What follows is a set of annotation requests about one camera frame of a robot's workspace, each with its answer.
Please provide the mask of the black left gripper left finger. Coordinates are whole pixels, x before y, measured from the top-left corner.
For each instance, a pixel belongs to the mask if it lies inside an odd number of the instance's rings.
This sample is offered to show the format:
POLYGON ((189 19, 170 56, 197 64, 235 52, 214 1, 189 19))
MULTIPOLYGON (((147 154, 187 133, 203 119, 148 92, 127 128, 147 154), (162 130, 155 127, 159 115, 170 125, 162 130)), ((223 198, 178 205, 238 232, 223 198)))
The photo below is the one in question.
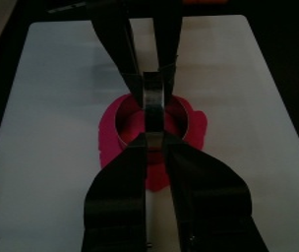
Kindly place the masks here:
POLYGON ((84 202, 82 252, 147 252, 144 134, 99 172, 84 202))

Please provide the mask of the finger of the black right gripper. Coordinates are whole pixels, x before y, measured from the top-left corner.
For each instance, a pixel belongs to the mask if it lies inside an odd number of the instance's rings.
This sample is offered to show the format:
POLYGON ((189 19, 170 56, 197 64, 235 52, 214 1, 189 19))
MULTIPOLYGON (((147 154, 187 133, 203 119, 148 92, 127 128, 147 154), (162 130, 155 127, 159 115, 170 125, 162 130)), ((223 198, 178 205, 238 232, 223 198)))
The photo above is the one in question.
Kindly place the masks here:
POLYGON ((183 26, 183 0, 152 0, 152 20, 159 72, 164 79, 164 95, 171 96, 183 26))
POLYGON ((122 0, 87 0, 87 9, 98 38, 135 100, 142 102, 143 78, 124 3, 122 0))

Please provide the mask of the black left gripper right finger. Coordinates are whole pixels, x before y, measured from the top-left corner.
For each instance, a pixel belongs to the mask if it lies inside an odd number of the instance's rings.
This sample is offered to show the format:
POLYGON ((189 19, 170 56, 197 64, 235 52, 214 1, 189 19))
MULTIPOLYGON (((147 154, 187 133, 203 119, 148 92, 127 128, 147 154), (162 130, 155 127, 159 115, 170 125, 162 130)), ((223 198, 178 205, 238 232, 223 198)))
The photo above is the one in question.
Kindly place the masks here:
POLYGON ((269 252, 243 178, 172 134, 164 136, 163 152, 182 252, 269 252))

